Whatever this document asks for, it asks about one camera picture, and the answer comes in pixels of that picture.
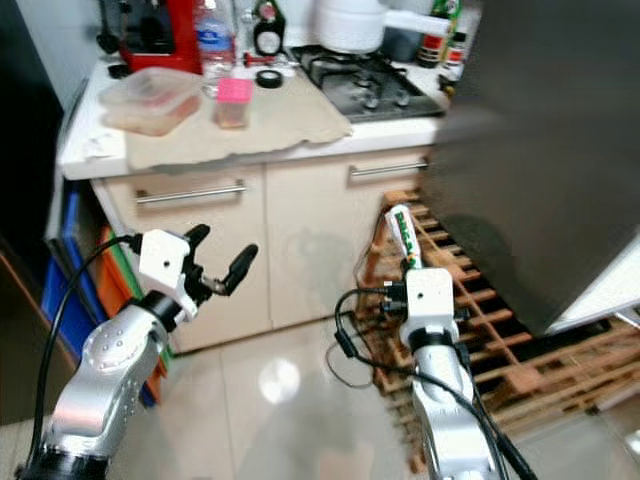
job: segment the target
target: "gas stove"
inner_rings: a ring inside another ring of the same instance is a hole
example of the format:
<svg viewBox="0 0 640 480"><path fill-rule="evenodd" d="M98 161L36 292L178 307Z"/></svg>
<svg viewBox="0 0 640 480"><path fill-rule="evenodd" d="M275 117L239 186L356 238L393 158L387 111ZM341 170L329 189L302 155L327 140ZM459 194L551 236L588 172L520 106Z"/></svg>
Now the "gas stove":
<svg viewBox="0 0 640 480"><path fill-rule="evenodd" d="M319 45L292 47L307 77L351 123L429 117L444 109L413 85L407 71L383 54L332 52Z"/></svg>

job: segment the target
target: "pink lid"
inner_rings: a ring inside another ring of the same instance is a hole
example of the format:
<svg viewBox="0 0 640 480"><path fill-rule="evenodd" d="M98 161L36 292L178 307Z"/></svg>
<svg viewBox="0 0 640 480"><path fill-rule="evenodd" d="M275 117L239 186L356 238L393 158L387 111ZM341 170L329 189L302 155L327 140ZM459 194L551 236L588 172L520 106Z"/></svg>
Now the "pink lid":
<svg viewBox="0 0 640 480"><path fill-rule="evenodd" d="M241 78L221 78L218 82L218 102L249 103L253 82Z"/></svg>

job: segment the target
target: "black tape roll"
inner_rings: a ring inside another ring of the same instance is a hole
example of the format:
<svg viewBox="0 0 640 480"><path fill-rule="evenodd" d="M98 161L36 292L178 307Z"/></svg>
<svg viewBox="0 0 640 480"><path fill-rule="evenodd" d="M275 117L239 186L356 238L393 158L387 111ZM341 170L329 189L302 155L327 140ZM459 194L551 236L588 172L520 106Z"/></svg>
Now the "black tape roll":
<svg viewBox="0 0 640 480"><path fill-rule="evenodd" d="M256 83L262 88L280 88L283 82L284 78L277 70L260 70L256 75Z"/></svg>

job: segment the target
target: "cabinet door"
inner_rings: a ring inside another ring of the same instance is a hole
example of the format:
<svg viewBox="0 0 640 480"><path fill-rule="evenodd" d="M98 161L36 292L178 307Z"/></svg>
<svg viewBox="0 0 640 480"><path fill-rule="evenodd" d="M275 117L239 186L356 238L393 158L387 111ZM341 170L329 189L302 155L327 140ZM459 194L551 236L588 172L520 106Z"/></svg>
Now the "cabinet door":
<svg viewBox="0 0 640 480"><path fill-rule="evenodd" d="M267 165L271 320L283 327L331 315L355 285L382 194L418 185L426 148Z"/></svg>
<svg viewBox="0 0 640 480"><path fill-rule="evenodd" d="M269 321L263 167L241 167L184 175L140 175L106 181L122 223L145 232L154 228L186 232L198 223L211 233L196 251L205 274L222 278L235 256L249 243L260 253L233 296L213 296L198 317L174 332L180 352L255 335L272 328ZM207 192L200 197L183 194ZM171 200L142 203L159 195Z"/></svg>

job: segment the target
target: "white pot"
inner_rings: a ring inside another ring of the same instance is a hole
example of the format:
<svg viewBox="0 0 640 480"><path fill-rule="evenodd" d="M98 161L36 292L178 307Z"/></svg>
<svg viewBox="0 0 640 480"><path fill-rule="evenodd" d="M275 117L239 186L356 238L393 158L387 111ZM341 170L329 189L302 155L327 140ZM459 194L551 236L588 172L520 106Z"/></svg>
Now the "white pot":
<svg viewBox="0 0 640 480"><path fill-rule="evenodd" d="M316 36L320 44L342 53L370 53L382 45L385 27L446 34L449 21L403 10L389 10L378 0L319 0Z"/></svg>

